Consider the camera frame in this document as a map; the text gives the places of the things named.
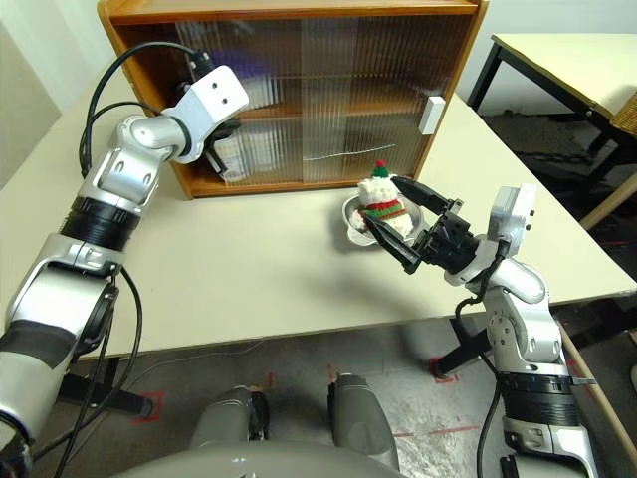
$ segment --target small bowl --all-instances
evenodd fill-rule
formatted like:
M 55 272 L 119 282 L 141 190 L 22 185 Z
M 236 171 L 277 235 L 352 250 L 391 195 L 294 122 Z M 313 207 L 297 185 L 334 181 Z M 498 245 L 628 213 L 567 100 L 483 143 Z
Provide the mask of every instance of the small bowl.
M 426 227 L 425 216 L 420 207 L 411 202 L 409 199 L 405 198 L 403 195 L 399 194 L 398 199 L 400 199 L 405 205 L 407 214 L 409 214 L 409 217 L 411 217 L 411 222 L 414 225 L 414 228 L 405 239 L 405 242 L 411 244 L 414 242 L 420 231 L 422 231 Z M 360 207 L 361 204 L 360 200 L 358 199 L 358 195 L 350 197 L 342 204 L 342 220 L 347 226 L 347 238 L 352 244 L 355 244 L 357 246 L 366 247 L 371 246 L 372 244 L 377 244 L 377 241 L 371 234 L 371 232 L 359 232 L 349 223 L 349 216 L 351 216 L 351 213 L 354 212 L 354 210 L 360 209 Z

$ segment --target silver robot arm segment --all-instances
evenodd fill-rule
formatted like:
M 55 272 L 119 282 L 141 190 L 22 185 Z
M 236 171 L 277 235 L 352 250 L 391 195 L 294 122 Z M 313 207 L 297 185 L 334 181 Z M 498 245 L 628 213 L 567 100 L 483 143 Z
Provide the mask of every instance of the silver robot arm segment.
M 28 467 L 28 447 L 71 360 L 99 344 L 118 292 L 110 278 L 123 265 L 162 164 L 194 161 L 207 135 L 247 104 L 234 73 L 218 67 L 161 116 L 130 116 L 117 125 L 60 232 L 47 238 L 7 309 L 0 338 L 2 466 L 22 453 L 24 462 L 12 466 Z
M 462 201 L 446 199 L 407 178 L 392 181 L 408 199 L 440 217 L 409 247 L 385 223 L 367 216 L 378 243 L 409 274 L 421 262 L 441 266 L 447 282 L 476 293 L 476 302 L 482 300 L 487 310 L 487 335 L 506 410 L 505 441 L 521 454 L 503 458 L 504 476 L 539 476 L 525 473 L 541 470 L 560 478 L 582 473 L 597 478 L 590 440 L 570 390 L 579 383 L 564 361 L 559 328 L 548 308 L 548 287 L 537 271 L 514 259 L 531 229 L 535 187 L 503 187 L 488 233 L 473 236 L 469 223 L 457 215 Z M 507 252 L 496 262 L 501 245 Z M 497 268 L 489 276 L 492 264 Z M 570 474 L 567 469 L 579 471 Z

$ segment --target table top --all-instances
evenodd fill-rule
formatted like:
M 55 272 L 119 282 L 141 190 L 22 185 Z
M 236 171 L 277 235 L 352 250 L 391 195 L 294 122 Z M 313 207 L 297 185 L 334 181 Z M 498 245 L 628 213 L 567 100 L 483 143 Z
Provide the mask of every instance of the table top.
M 637 91 L 637 35 L 499 33 L 492 38 L 609 119 Z
M 131 96 L 116 75 L 105 102 Z M 80 187 L 77 144 L 88 98 L 60 118 L 0 191 L 3 308 Z M 122 114 L 96 126 L 95 150 L 104 150 Z M 419 179 L 462 198 L 461 215 L 475 233 L 487 230 L 501 185 L 536 182 L 455 97 Z M 439 268 L 423 265 L 408 276 L 379 247 L 351 245 L 340 208 L 353 188 L 188 201 L 168 165 L 160 181 L 126 250 L 144 305 L 142 351 L 449 318 L 469 295 L 447 284 Z M 541 185 L 535 210 L 519 257 L 541 271 L 554 303 L 637 289 Z M 120 288 L 111 356 L 127 354 L 134 333 L 132 297 L 123 281 Z

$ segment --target white plush snowman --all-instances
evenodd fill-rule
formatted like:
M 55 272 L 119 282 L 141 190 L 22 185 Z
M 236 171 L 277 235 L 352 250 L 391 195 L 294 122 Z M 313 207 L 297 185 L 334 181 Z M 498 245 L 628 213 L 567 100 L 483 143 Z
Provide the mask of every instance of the white plush snowman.
M 402 235 L 403 239 L 414 228 L 404 203 L 398 199 L 398 188 L 391 182 L 385 161 L 376 161 L 371 177 L 358 183 L 358 199 L 361 208 L 349 216 L 349 223 L 356 230 L 367 230 L 362 219 L 363 213 L 383 220 Z

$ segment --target gray floor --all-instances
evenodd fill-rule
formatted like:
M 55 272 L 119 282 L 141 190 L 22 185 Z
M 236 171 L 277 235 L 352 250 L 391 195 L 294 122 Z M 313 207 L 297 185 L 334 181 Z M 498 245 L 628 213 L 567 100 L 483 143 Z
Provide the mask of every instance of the gray floor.
M 473 477 L 479 427 L 494 380 L 479 362 L 458 372 L 453 383 L 436 383 L 422 368 L 421 359 L 454 346 L 449 325 L 435 322 L 142 357 L 132 389 L 164 394 L 160 419 L 139 424 L 112 414 L 96 431 L 88 430 L 91 439 L 71 461 L 67 476 L 109 476 L 185 449 L 208 402 L 238 383 L 265 387 L 272 439 L 331 444 L 327 385 L 342 370 L 364 375 L 375 390 L 399 435 L 406 476 Z M 41 442 L 68 427 L 76 413 L 72 405 L 56 405 Z M 501 436 L 496 420 L 485 454 L 486 476 L 498 476 L 498 459 L 508 454 Z M 51 476 L 58 456 L 38 462 L 34 476 Z
M 597 137 L 598 131 L 585 121 L 560 122 L 549 117 L 516 114 L 484 117 L 483 120 L 520 157 L 532 156 L 535 152 L 571 156 L 568 160 L 558 156 L 547 160 L 580 174 L 589 174 L 617 146 L 608 141 L 595 157 L 588 157 L 586 149 Z M 637 164 L 615 167 L 606 175 L 605 183 L 618 186 L 635 170 Z

